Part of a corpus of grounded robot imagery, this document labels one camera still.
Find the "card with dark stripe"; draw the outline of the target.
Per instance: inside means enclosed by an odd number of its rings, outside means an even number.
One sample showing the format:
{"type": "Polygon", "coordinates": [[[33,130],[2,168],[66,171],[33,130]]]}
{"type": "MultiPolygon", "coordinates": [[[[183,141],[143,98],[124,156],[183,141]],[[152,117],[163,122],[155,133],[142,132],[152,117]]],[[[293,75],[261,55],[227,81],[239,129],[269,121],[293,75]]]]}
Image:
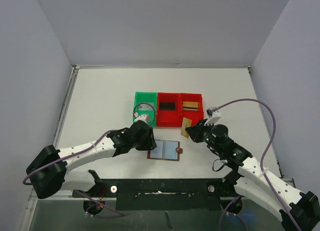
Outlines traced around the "card with dark stripe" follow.
{"type": "Polygon", "coordinates": [[[182,102],[182,109],[197,111],[199,109],[199,103],[196,101],[183,101],[182,102]]]}

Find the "brown leather card holder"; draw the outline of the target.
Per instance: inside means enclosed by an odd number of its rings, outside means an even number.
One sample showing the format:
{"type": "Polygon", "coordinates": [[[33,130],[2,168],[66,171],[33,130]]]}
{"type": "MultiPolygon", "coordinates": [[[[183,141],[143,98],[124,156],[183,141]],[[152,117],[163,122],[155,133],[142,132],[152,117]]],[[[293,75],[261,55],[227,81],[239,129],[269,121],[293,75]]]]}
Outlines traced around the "brown leather card holder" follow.
{"type": "Polygon", "coordinates": [[[163,161],[179,161],[183,148],[179,141],[155,140],[156,148],[147,152],[147,159],[163,161]]]}

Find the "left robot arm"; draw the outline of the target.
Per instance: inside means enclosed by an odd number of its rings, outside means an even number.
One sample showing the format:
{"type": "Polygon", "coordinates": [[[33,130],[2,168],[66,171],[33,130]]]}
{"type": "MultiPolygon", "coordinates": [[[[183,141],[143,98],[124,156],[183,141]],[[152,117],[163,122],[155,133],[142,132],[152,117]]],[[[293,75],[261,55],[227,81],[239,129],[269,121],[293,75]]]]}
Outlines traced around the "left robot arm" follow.
{"type": "Polygon", "coordinates": [[[26,169],[23,184],[31,185],[39,199],[46,199],[64,189],[67,175],[74,169],[99,159],[114,158],[130,150],[156,148],[154,130],[138,120],[130,127],[108,130],[97,140],[69,148],[44,147],[26,169]]]}

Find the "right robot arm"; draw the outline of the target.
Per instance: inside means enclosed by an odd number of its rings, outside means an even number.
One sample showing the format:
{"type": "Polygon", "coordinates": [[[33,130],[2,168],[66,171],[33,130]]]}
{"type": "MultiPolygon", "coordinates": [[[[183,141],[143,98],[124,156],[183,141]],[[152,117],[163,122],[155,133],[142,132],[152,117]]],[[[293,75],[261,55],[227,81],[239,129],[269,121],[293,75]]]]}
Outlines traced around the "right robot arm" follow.
{"type": "Polygon", "coordinates": [[[320,221],[318,197],[277,177],[245,148],[229,137],[223,124],[206,125],[200,120],[185,131],[195,143],[206,143],[212,153],[231,168],[222,183],[230,196],[244,196],[274,215],[286,231],[311,231],[320,221]]]}

